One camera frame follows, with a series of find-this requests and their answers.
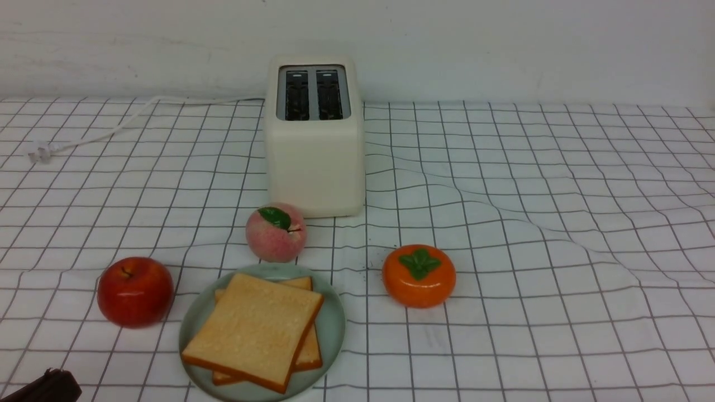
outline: plate rim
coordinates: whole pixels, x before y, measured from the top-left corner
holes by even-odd
[[[335,361],[337,361],[337,359],[340,357],[340,354],[342,353],[342,350],[343,350],[343,348],[344,348],[344,346],[345,346],[345,337],[346,337],[346,332],[347,332],[347,313],[346,313],[346,311],[345,311],[345,306],[344,306],[344,304],[343,304],[343,302],[342,302],[342,298],[340,297],[339,292],[332,286],[332,284],[330,283],[330,281],[319,277],[319,276],[317,275],[317,273],[315,272],[315,270],[309,268],[308,266],[301,265],[301,264],[292,264],[292,263],[258,263],[258,264],[245,265],[245,266],[243,266],[243,267],[235,268],[235,269],[233,269],[233,270],[230,270],[228,273],[219,276],[219,277],[218,277],[216,280],[214,280],[210,285],[206,286],[201,292],[199,292],[199,294],[198,294],[198,295],[196,296],[196,298],[191,302],[191,304],[189,305],[189,308],[186,310],[186,313],[185,313],[184,316],[182,317],[181,325],[179,326],[179,336],[178,336],[178,339],[177,339],[177,347],[178,347],[177,354],[179,355],[179,360],[181,361],[181,365],[182,365],[182,367],[183,367],[183,369],[184,369],[184,372],[186,373],[187,377],[189,378],[189,381],[190,381],[191,384],[193,384],[196,388],[200,389],[202,392],[206,393],[208,396],[211,396],[211,397],[213,397],[213,398],[216,398],[218,401],[222,401],[222,402],[246,402],[245,400],[241,400],[241,399],[233,399],[233,398],[232,398],[232,399],[225,399],[225,398],[223,398],[223,397],[221,397],[221,396],[218,396],[218,395],[216,395],[215,393],[213,393],[213,392],[211,392],[211,391],[205,389],[204,386],[200,386],[200,385],[199,385],[199,382],[196,381],[195,378],[194,378],[194,376],[189,372],[188,367],[187,367],[187,364],[184,362],[183,359],[181,359],[181,351],[182,351],[182,348],[181,348],[181,342],[182,342],[181,334],[186,331],[185,327],[186,327],[186,325],[188,325],[188,323],[187,323],[187,318],[188,318],[189,314],[191,314],[191,313],[193,312],[193,310],[199,310],[199,308],[197,307],[197,306],[198,306],[198,304],[197,304],[198,300],[199,300],[202,296],[206,296],[206,294],[211,293],[211,292],[213,292],[214,290],[218,289],[218,288],[219,288],[219,286],[218,286],[218,282],[219,282],[219,281],[227,280],[227,279],[225,279],[225,278],[230,278],[230,277],[232,277],[233,275],[236,275],[237,273],[245,273],[246,275],[256,276],[255,274],[250,273],[250,271],[253,271],[253,270],[266,270],[266,269],[268,269],[268,270],[271,270],[271,269],[273,269],[273,270],[279,270],[279,269],[286,269],[286,268],[287,268],[287,269],[291,269],[291,270],[296,270],[296,276],[294,276],[294,277],[292,277],[292,278],[287,278],[286,280],[295,279],[295,278],[301,278],[301,277],[303,277],[303,276],[306,276],[306,275],[303,275],[303,274],[300,273],[300,271],[305,271],[305,274],[309,275],[311,278],[317,278],[318,280],[323,281],[323,282],[328,286],[328,288],[330,289],[330,291],[332,291],[332,293],[335,294],[335,299],[337,300],[337,304],[338,304],[338,306],[340,307],[340,311],[342,312],[342,318],[343,318],[343,319],[341,320],[341,327],[342,327],[341,329],[342,329],[342,330],[340,331],[340,332],[342,333],[342,336],[340,336],[340,342],[339,342],[339,345],[340,345],[340,346],[339,346],[339,348],[338,348],[338,350],[337,350],[337,353],[335,354],[335,357],[333,358],[332,362],[330,362],[330,364],[328,364],[327,367],[325,367],[325,372],[323,373],[322,376],[318,377],[318,379],[317,379],[314,383],[311,383],[307,388],[305,388],[304,390],[302,390],[302,391],[296,393],[295,395],[293,395],[293,396],[285,396],[284,398],[280,398],[280,399],[272,399],[271,402],[285,402],[285,401],[298,400],[298,399],[300,399],[303,395],[305,395],[308,391],[310,391],[310,390],[315,386],[315,384],[317,384],[318,382],[320,382],[320,381],[323,379],[324,376],[327,375],[327,372],[330,370],[330,368],[332,367],[332,365],[335,364]]]

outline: persimmon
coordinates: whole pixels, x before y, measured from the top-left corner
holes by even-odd
[[[404,245],[393,250],[383,264],[388,294],[413,308],[430,308],[447,300],[457,282],[450,258],[430,245]]]

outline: white power cord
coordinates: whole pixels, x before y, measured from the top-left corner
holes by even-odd
[[[56,154],[57,152],[63,151],[67,148],[72,148],[72,147],[78,147],[79,145],[82,144],[88,144],[90,142],[95,142],[99,141],[101,139],[105,139],[108,137],[111,137],[112,135],[116,134],[118,131],[124,129],[129,123],[133,122],[144,110],[148,109],[150,106],[152,106],[154,103],[159,103],[159,102],[164,102],[164,103],[170,103],[170,104],[193,104],[193,105],[203,105],[203,104],[221,104],[221,103],[230,103],[230,102],[238,102],[242,100],[263,100],[264,98],[262,97],[236,97],[236,98],[229,98],[229,99],[188,99],[188,98],[180,98],[180,97],[165,97],[165,96],[158,96],[158,97],[153,97],[151,98],[147,103],[145,103],[139,110],[137,110],[132,116],[129,117],[129,119],[125,120],[115,128],[109,130],[106,134],[99,135],[97,137],[92,137],[92,138],[86,138],[86,139],[81,139],[78,141],[72,141],[72,142],[47,142],[47,141],[33,141],[29,143],[26,148],[25,148],[25,154],[27,157],[30,159],[31,163],[37,163],[37,162],[42,162],[42,163],[49,163],[49,160],[53,154]]]

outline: toaster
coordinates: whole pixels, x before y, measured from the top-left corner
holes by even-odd
[[[264,106],[271,202],[306,218],[357,215],[365,205],[363,103],[347,56],[279,55]]]

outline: red apple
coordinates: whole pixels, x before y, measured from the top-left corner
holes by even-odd
[[[174,281],[161,263],[128,257],[109,266],[97,286],[97,304],[107,320],[125,328],[143,328],[169,310]]]

